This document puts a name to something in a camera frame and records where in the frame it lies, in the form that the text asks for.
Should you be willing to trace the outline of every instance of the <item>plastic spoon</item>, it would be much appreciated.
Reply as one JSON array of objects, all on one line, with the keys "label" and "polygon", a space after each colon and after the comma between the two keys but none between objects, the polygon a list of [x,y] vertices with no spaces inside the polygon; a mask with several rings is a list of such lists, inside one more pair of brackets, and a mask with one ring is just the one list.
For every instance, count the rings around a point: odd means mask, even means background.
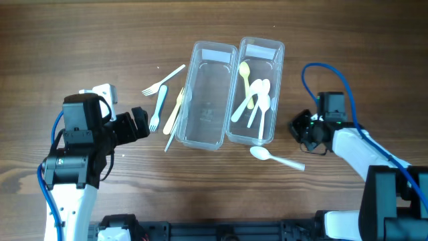
[{"label": "plastic spoon", "polygon": [[243,100],[241,105],[239,105],[239,107],[235,110],[232,117],[230,118],[232,122],[237,122],[239,120],[242,115],[242,112],[245,110],[245,106],[247,105],[251,97],[261,91],[262,87],[263,82],[260,79],[254,80],[254,82],[251,83],[251,86],[249,86],[249,95],[247,96],[247,98],[245,98],[245,100]]},{"label": "plastic spoon", "polygon": [[249,149],[249,152],[257,158],[262,161],[267,159],[273,159],[275,161],[278,161],[284,165],[287,165],[289,167],[293,167],[294,169],[297,169],[299,171],[305,170],[305,165],[296,161],[291,161],[289,159],[281,158],[281,157],[275,157],[269,153],[269,151],[266,148],[263,147],[252,147]]},{"label": "plastic spoon", "polygon": [[259,140],[263,139],[263,129],[265,127],[265,113],[270,108],[270,97],[268,95],[260,96],[258,99],[259,107],[261,110],[261,119],[259,127]]},{"label": "plastic spoon", "polygon": [[[243,85],[245,87],[245,97],[248,97],[249,94],[250,94],[249,84],[248,84],[249,66],[248,66],[248,64],[246,62],[242,62],[239,65],[239,75],[241,75],[242,78],[243,78]],[[249,99],[249,102],[247,104],[247,108],[250,109],[250,110],[254,108],[253,98]]]},{"label": "plastic spoon", "polygon": [[259,94],[257,94],[257,102],[255,103],[251,116],[249,117],[247,128],[251,127],[251,124],[253,124],[255,114],[257,112],[257,109],[259,108],[260,96],[267,95],[269,94],[269,91],[270,91],[270,81],[268,79],[264,79],[262,82],[263,82],[263,90]]}]

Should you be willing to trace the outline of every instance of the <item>plastic fork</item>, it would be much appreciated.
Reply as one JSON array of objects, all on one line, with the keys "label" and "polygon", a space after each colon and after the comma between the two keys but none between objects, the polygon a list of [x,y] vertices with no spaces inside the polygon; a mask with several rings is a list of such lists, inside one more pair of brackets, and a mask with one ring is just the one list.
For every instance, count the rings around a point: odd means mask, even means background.
[{"label": "plastic fork", "polygon": [[177,116],[177,113],[179,112],[179,109],[180,109],[181,102],[183,101],[183,92],[184,92],[184,87],[181,88],[180,94],[177,96],[177,103],[174,107],[174,110],[169,116],[168,121],[165,124],[165,127],[163,128],[163,133],[166,135],[171,133],[171,130],[173,129],[175,117]]},{"label": "plastic fork", "polygon": [[161,111],[163,101],[165,100],[165,97],[167,96],[168,87],[167,86],[161,86],[159,90],[158,95],[158,101],[156,103],[156,110],[154,111],[154,114],[152,118],[150,119],[150,126],[148,129],[150,132],[154,132],[158,126],[159,126],[159,112]]},{"label": "plastic fork", "polygon": [[152,86],[148,87],[147,89],[142,91],[142,94],[145,96],[149,96],[151,94],[156,94],[159,91],[159,88],[163,83],[165,83],[167,80],[169,80],[171,77],[176,75],[180,70],[182,70],[184,67],[186,67],[185,64],[174,70],[174,72],[170,73],[167,77],[165,77],[163,80],[157,82],[156,84],[153,84]]}]

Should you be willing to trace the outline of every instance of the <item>wood grain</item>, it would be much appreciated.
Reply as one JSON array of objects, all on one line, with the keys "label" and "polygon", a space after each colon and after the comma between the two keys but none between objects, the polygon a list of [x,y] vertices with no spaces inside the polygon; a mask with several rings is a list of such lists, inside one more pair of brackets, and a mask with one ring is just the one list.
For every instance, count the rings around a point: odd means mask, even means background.
[{"label": "wood grain", "polygon": [[[134,213],[141,221],[301,218],[316,210],[358,209],[364,183],[343,160],[301,153],[286,124],[314,103],[300,72],[328,62],[348,78],[359,121],[385,148],[428,164],[428,4],[423,1],[146,2],[0,6],[0,240],[41,240],[45,202],[35,169],[47,155],[65,96],[110,83],[116,112],[156,97],[140,91],[189,64],[199,40],[238,46],[242,37],[286,45],[275,155],[303,173],[257,161],[225,140],[216,152],[189,149],[162,131],[116,148],[92,220]],[[160,130],[185,84],[169,83]],[[327,70],[309,69],[312,91],[344,91]]]}]

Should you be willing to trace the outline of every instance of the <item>white plastic fork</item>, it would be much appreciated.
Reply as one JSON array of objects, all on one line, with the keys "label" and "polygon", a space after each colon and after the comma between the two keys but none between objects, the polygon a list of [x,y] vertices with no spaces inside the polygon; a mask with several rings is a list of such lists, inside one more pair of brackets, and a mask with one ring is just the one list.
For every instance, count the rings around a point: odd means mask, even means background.
[{"label": "white plastic fork", "polygon": [[174,72],[170,73],[167,77],[165,77],[163,80],[157,82],[156,84],[153,84],[152,86],[148,87],[147,89],[142,91],[142,94],[145,96],[149,96],[151,94],[156,94],[159,91],[159,88],[163,83],[165,83],[167,80],[169,80],[171,77],[176,75],[180,70],[182,70],[184,67],[186,67],[185,64],[174,70]]}]

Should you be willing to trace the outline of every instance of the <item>white plastic spoon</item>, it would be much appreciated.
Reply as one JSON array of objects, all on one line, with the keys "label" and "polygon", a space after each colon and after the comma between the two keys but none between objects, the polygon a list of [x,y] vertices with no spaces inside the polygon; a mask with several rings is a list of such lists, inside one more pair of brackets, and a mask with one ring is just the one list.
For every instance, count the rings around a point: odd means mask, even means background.
[{"label": "white plastic spoon", "polygon": [[294,169],[297,169],[299,171],[305,170],[304,164],[301,164],[301,163],[295,162],[295,161],[291,161],[291,160],[288,160],[285,158],[281,158],[281,157],[275,157],[275,156],[271,155],[266,148],[263,148],[263,147],[252,147],[249,149],[249,152],[251,152],[251,154],[255,158],[260,159],[262,161],[267,160],[267,159],[273,159],[273,160],[278,161],[284,165],[287,165],[289,167],[293,167]]},{"label": "white plastic spoon", "polygon": [[269,91],[270,91],[270,81],[268,79],[264,79],[262,82],[263,82],[263,90],[259,94],[257,94],[257,102],[255,103],[253,112],[251,112],[251,116],[249,116],[247,128],[251,127],[251,124],[253,124],[255,114],[257,112],[257,109],[259,108],[259,100],[258,99],[262,95],[269,94]]},{"label": "white plastic spoon", "polygon": [[270,109],[270,97],[268,95],[260,96],[257,100],[261,110],[261,119],[259,127],[259,140],[263,139],[263,129],[265,127],[265,113]]},{"label": "white plastic spoon", "polygon": [[232,117],[230,118],[232,122],[237,122],[239,120],[243,110],[245,110],[245,106],[247,105],[251,97],[254,94],[257,94],[259,91],[261,91],[262,88],[263,88],[263,82],[260,79],[254,80],[254,82],[251,83],[251,85],[249,86],[249,95],[247,96],[247,98],[245,98],[245,100],[243,100],[241,105],[239,105],[239,107],[235,110]]}]

